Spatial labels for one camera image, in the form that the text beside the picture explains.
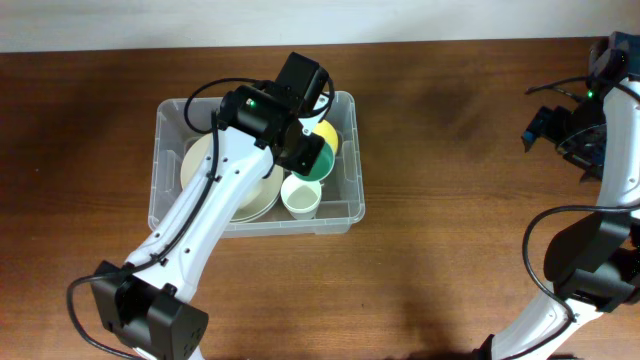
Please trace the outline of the yellow bowl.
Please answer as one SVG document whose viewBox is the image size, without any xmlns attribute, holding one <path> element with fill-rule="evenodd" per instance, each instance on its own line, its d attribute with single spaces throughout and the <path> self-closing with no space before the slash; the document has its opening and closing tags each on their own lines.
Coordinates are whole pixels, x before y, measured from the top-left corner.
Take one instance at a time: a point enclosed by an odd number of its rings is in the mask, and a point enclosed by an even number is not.
<svg viewBox="0 0 640 360">
<path fill-rule="evenodd" d="M 335 128 L 326 120 L 320 121 L 314 128 L 313 133 L 322 137 L 329 145 L 334 155 L 338 153 L 339 136 Z"/>
</svg>

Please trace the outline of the mint green cup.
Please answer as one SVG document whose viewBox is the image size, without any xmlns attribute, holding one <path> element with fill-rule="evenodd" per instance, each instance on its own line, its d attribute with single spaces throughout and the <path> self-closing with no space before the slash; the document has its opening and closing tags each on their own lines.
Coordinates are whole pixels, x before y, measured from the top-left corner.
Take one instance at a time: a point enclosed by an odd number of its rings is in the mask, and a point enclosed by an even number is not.
<svg viewBox="0 0 640 360">
<path fill-rule="evenodd" d="M 297 172 L 293 172 L 293 175 L 302 181 L 322 181 L 331 173 L 334 164 L 335 154 L 333 149 L 329 144 L 325 143 L 313 167 L 311 168 L 310 173 L 308 175 L 301 175 Z"/>
</svg>

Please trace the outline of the cream plate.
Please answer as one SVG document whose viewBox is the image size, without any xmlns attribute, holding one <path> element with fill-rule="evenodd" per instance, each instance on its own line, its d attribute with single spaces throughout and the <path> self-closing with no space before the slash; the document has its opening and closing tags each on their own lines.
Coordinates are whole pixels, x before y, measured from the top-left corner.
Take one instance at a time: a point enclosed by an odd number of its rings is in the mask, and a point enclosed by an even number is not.
<svg viewBox="0 0 640 360">
<path fill-rule="evenodd" d="M 185 189 L 191 181 L 200 162 L 206 155 L 211 140 L 211 135 L 200 137 L 187 149 L 180 169 L 182 189 Z M 266 214 L 276 204 L 283 180 L 284 169 L 280 166 L 275 166 L 267 178 L 261 178 L 246 194 L 231 222 L 252 222 Z"/>
</svg>

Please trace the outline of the grey cup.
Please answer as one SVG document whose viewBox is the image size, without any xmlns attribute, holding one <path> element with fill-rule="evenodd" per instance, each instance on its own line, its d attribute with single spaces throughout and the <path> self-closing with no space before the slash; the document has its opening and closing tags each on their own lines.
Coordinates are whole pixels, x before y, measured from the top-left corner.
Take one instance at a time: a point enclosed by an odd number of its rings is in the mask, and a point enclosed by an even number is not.
<svg viewBox="0 0 640 360">
<path fill-rule="evenodd" d="M 322 198 L 319 181 L 304 181 L 289 175 L 282 183 L 281 200 L 296 220 L 311 220 L 317 213 Z"/>
</svg>

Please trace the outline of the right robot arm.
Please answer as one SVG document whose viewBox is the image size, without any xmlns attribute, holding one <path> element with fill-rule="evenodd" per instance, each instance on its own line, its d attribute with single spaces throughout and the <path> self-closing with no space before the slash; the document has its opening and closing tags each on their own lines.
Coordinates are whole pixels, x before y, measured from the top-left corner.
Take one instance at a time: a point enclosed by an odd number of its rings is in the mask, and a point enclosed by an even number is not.
<svg viewBox="0 0 640 360">
<path fill-rule="evenodd" d="M 540 138 L 554 144 L 586 178 L 601 183 L 594 206 L 564 205 L 543 211 L 522 240 L 527 273 L 537 296 L 505 330 L 491 334 L 475 359 L 551 359 L 585 324 L 639 301 L 639 38 L 614 32 L 589 52 L 577 106 L 539 109 L 521 136 L 526 148 Z M 584 218 L 557 233 L 538 277 L 529 257 L 535 226 L 560 213 Z"/>
</svg>

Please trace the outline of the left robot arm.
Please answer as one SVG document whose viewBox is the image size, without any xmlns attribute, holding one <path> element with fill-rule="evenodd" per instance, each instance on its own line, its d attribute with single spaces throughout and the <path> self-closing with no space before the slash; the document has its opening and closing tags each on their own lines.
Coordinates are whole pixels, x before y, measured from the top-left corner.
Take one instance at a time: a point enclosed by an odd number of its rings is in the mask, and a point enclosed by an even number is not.
<svg viewBox="0 0 640 360">
<path fill-rule="evenodd" d="M 329 73 L 291 53 L 275 80 L 238 79 L 212 111 L 207 147 L 158 228 L 123 266 L 74 281 L 92 289 L 102 325 L 131 359 L 199 359 L 206 312 L 190 303 L 216 243 L 274 167 L 307 175 L 323 149 L 313 129 L 335 96 Z"/>
</svg>

